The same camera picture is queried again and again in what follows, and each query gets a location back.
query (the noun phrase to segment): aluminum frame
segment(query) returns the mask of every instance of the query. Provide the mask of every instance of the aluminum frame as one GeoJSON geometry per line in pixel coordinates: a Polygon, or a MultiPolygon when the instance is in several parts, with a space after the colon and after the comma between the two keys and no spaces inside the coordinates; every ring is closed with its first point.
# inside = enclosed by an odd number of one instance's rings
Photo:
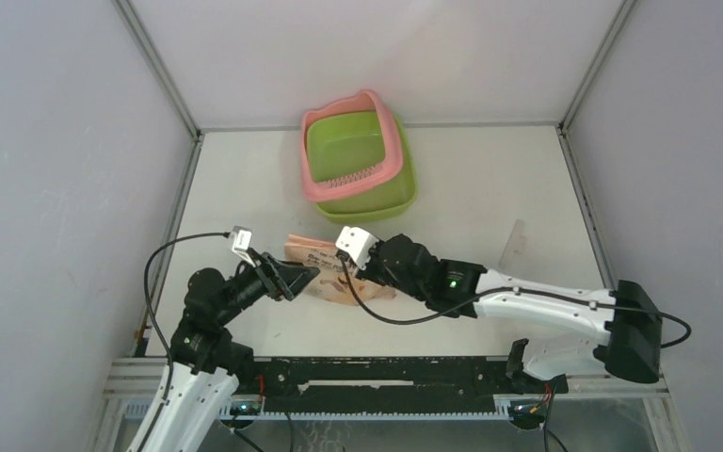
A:
{"type": "MultiPolygon", "coordinates": [[[[176,84],[172,79],[172,76],[169,74],[162,57],[156,50],[153,40],[149,36],[149,33],[142,23],[131,0],[112,0],[112,3],[115,5],[117,12],[135,39],[141,54],[151,67],[161,89],[171,100],[187,132],[194,139],[193,146],[190,150],[190,156],[185,167],[185,174],[180,184],[179,194],[173,206],[171,219],[166,231],[167,240],[174,238],[178,233],[186,200],[189,194],[189,188],[192,185],[192,179],[200,156],[203,133],[190,114],[185,100],[176,88],[176,84]]],[[[574,152],[570,145],[568,130],[577,115],[582,102],[585,100],[588,91],[597,79],[603,63],[607,60],[608,55],[613,50],[614,43],[619,36],[619,33],[627,23],[627,20],[635,9],[637,3],[638,0],[624,0],[622,2],[614,21],[610,24],[596,55],[589,65],[589,68],[587,69],[573,99],[571,100],[570,106],[567,108],[564,118],[556,126],[558,139],[564,152],[564,158],[567,162],[575,194],[578,198],[578,203],[581,207],[586,230],[589,234],[589,240],[592,248],[594,249],[595,259],[601,272],[603,283],[607,287],[614,287],[616,284],[616,278],[600,237],[596,216],[592,210],[592,206],[590,205],[586,187],[577,169],[574,152]]],[[[470,124],[439,125],[459,126],[470,124]]],[[[504,123],[501,125],[535,124],[520,122],[515,124],[504,123]]],[[[171,250],[164,252],[159,259],[159,264],[154,269],[152,288],[154,305],[158,303],[165,276],[167,275],[171,255],[171,250]]],[[[145,326],[146,318],[143,319],[141,328],[145,329],[145,326]]],[[[153,397],[153,391],[157,387],[159,379],[161,378],[162,368],[165,363],[166,360],[164,358],[120,358],[113,362],[109,377],[107,378],[104,387],[102,401],[98,407],[97,422],[93,425],[92,431],[88,436],[88,450],[99,452],[113,450],[124,415],[127,412],[132,413],[132,415],[137,415],[141,411],[143,402],[137,402],[139,399],[144,398],[150,402],[150,399],[153,397]]],[[[642,398],[644,400],[647,416],[651,420],[651,429],[658,450],[660,452],[688,452],[691,450],[685,434],[683,433],[683,428],[675,411],[666,382],[663,379],[653,385],[640,385],[620,379],[613,379],[606,375],[597,375],[588,377],[571,376],[569,377],[568,382],[570,385],[570,392],[568,394],[558,395],[559,399],[603,399],[614,397],[642,398]]],[[[499,395],[494,397],[494,400],[496,405],[499,404],[498,406],[502,406],[503,403],[511,400],[520,400],[521,398],[523,397],[520,395],[499,395]]],[[[492,418],[499,418],[498,416],[502,417],[502,414],[495,412],[492,418]]],[[[261,417],[264,419],[283,418],[282,415],[280,416],[280,413],[266,413],[261,417]]],[[[346,415],[342,415],[341,417],[345,420],[349,420],[346,415]]],[[[395,416],[386,416],[386,418],[393,420],[398,419],[398,417],[395,416]]],[[[429,416],[429,418],[441,419],[438,416],[429,416]]],[[[468,419],[464,414],[451,416],[451,418],[459,420],[468,419]]]]}

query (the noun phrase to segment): gray wall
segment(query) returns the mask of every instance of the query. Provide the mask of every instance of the gray wall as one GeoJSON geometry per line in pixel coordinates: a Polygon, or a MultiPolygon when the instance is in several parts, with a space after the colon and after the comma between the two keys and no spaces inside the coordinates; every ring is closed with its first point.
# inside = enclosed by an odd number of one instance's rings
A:
{"type": "Polygon", "coordinates": [[[0,450],[82,449],[188,148],[108,1],[0,1],[0,450]]]}
{"type": "Polygon", "coordinates": [[[641,3],[571,138],[618,275],[694,326],[663,367],[694,449],[723,450],[723,2],[641,3]]]}

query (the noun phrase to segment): metal frame edge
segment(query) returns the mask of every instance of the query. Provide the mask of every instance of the metal frame edge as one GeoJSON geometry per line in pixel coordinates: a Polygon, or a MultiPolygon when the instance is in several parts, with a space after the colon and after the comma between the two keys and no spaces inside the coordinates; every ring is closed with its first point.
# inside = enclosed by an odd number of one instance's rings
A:
{"type": "Polygon", "coordinates": [[[608,288],[617,288],[617,277],[605,252],[603,239],[600,237],[597,217],[589,200],[586,185],[578,170],[578,164],[572,152],[568,133],[561,129],[560,124],[555,128],[555,131],[558,134],[558,142],[561,145],[564,159],[567,161],[567,169],[572,179],[572,187],[575,190],[575,196],[578,199],[578,205],[584,217],[586,232],[588,233],[589,242],[591,242],[591,248],[594,251],[594,260],[597,262],[597,268],[600,270],[602,283],[608,288]]]}
{"type": "Polygon", "coordinates": [[[129,32],[134,38],[137,48],[145,58],[148,65],[151,67],[153,75],[156,77],[156,81],[159,82],[159,86],[168,95],[168,98],[176,109],[179,118],[182,120],[187,133],[193,138],[197,139],[199,136],[198,125],[190,114],[189,108],[187,108],[184,97],[176,87],[176,83],[173,81],[173,77],[168,71],[168,67],[159,55],[159,51],[156,50],[156,46],[153,44],[153,40],[148,33],[145,25],[137,13],[137,9],[132,4],[131,0],[112,0],[112,4],[118,11],[118,14],[123,19],[123,23],[128,28],[129,32]]]}
{"type": "MultiPolygon", "coordinates": [[[[198,160],[201,157],[203,137],[204,135],[200,135],[198,139],[193,141],[193,144],[190,147],[189,157],[187,158],[187,162],[185,165],[185,171],[182,175],[182,181],[179,184],[179,190],[176,195],[175,203],[173,204],[173,209],[170,213],[170,221],[168,222],[168,227],[165,230],[162,243],[169,242],[170,240],[176,238],[176,235],[178,235],[179,233],[179,228],[182,224],[182,217],[184,216],[186,208],[187,198],[189,197],[189,190],[190,187],[192,187],[192,181],[195,178],[195,171],[198,167],[198,160]]],[[[170,259],[172,258],[173,250],[174,248],[170,247],[162,251],[157,260],[156,266],[153,267],[153,275],[150,279],[151,287],[149,289],[151,293],[152,306],[157,306],[159,303],[159,298],[162,294],[162,288],[165,285],[165,276],[168,274],[168,268],[170,267],[170,259]]],[[[148,309],[146,308],[143,311],[143,316],[137,327],[137,336],[132,343],[132,348],[130,349],[129,356],[135,356],[137,351],[137,344],[139,341],[143,340],[143,334],[144,331],[147,330],[147,324],[148,309]]]]}
{"type": "Polygon", "coordinates": [[[575,120],[578,111],[581,108],[581,104],[585,100],[588,92],[591,90],[594,81],[597,79],[600,70],[603,68],[603,64],[611,55],[611,51],[614,49],[614,43],[616,42],[619,34],[631,17],[631,13],[635,10],[635,6],[639,3],[639,0],[622,0],[622,4],[619,5],[617,14],[614,16],[614,20],[608,26],[608,31],[605,32],[605,36],[597,48],[591,63],[586,69],[586,74],[581,80],[581,84],[575,91],[575,95],[572,97],[570,106],[567,107],[567,111],[564,113],[564,118],[561,120],[560,128],[562,131],[567,132],[572,122],[575,120]]]}

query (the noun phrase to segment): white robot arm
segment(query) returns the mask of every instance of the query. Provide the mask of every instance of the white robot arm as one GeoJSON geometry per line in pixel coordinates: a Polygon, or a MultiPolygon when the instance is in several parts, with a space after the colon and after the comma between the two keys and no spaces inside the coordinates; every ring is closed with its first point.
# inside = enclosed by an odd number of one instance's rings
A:
{"type": "Polygon", "coordinates": [[[357,278],[395,287],[442,315],[516,317],[568,332],[515,342],[509,356],[514,371],[549,380],[604,368],[629,381],[659,379],[663,313],[635,282],[620,281],[610,291],[523,281],[479,264],[437,259],[402,234],[379,240],[360,228],[345,227],[336,246],[356,265],[357,278]]]}

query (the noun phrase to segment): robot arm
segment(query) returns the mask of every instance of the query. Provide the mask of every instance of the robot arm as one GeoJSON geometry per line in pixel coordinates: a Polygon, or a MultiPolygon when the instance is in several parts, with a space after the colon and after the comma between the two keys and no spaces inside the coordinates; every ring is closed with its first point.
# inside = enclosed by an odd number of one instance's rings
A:
{"type": "Polygon", "coordinates": [[[262,297],[294,299],[319,273],[256,252],[249,230],[234,228],[229,238],[242,263],[228,280],[214,268],[190,277],[184,314],[170,340],[172,364],[129,452],[197,451],[240,380],[255,377],[253,350],[233,342],[225,325],[262,297]]]}
{"type": "Polygon", "coordinates": [[[509,355],[514,372],[549,380],[605,368],[629,381],[659,379],[661,319],[651,314],[658,310],[635,282],[620,281],[610,291],[523,281],[479,264],[437,259],[402,234],[379,240],[360,228],[345,227],[336,246],[341,258],[356,264],[357,278],[394,287],[433,311],[515,317],[567,332],[516,341],[509,355]]]}

